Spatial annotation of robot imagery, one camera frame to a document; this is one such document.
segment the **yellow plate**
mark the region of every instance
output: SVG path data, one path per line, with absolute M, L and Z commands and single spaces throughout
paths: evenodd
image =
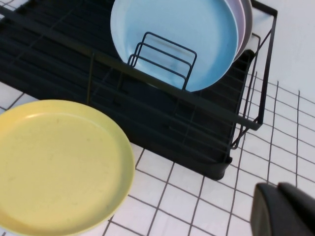
M 44 100 L 0 116 L 0 227 L 32 236 L 86 231 L 110 217 L 134 175 L 128 138 L 103 113 Z

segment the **dish rack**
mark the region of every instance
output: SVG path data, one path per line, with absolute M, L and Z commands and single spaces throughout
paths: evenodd
M 110 32 L 112 5 L 113 0 L 31 0 L 15 11 L 1 6 L 0 81 L 38 99 L 86 103 L 111 117 L 133 143 L 222 178 L 230 150 L 263 123 L 277 11 L 252 0 L 253 8 L 274 16 L 269 33 L 264 39 L 253 34 L 256 51 L 245 51 L 217 83 L 188 92 L 134 69 L 137 51 L 130 65 L 121 62 Z M 268 38 L 259 113 L 250 120 L 255 66 Z

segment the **blue plate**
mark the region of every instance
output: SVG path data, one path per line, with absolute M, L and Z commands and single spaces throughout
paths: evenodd
M 111 33 L 123 62 L 135 53 L 146 32 L 186 48 L 148 34 L 141 58 L 133 61 L 135 68 L 182 89 L 195 59 L 194 53 L 187 50 L 191 49 L 197 57 L 188 91 L 218 81 L 231 66 L 238 47 L 236 21 L 225 0 L 115 0 Z

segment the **white wall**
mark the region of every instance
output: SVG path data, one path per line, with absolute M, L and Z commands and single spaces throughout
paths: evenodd
M 283 87 L 300 90 L 315 101 L 315 0 L 260 0 L 278 10 L 270 82 L 280 81 Z M 253 32 L 264 36 L 272 18 L 254 11 Z M 258 76 L 264 72 L 262 56 L 257 65 Z

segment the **plate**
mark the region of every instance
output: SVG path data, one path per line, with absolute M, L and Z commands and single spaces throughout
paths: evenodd
M 237 53 L 240 51 L 245 37 L 245 12 L 241 0 L 226 0 L 230 6 L 232 13 L 236 19 L 238 30 L 238 47 Z
M 111 33 L 115 48 L 127 63 L 146 32 L 152 32 L 197 53 L 186 90 L 204 89 L 219 80 L 231 66 L 238 47 L 235 18 L 224 0 L 115 0 Z M 194 54 L 158 37 L 145 43 L 178 59 L 143 46 L 140 56 L 187 76 Z M 177 88 L 185 80 L 168 70 L 139 59 L 135 68 Z
M 0 116 L 0 227 L 67 236 L 113 215 L 134 175 L 128 138 L 105 114 L 44 100 Z
M 246 49 L 246 46 L 251 38 L 252 35 L 252 3 L 251 0 L 241 0 L 242 1 L 242 5 L 244 8 L 244 13 L 245 13 L 245 35 L 244 35 L 244 40 L 242 43 L 242 46 L 240 48 L 240 50 L 238 51 L 235 60 L 237 58 L 240 57 L 240 55 L 244 52 L 244 50 Z

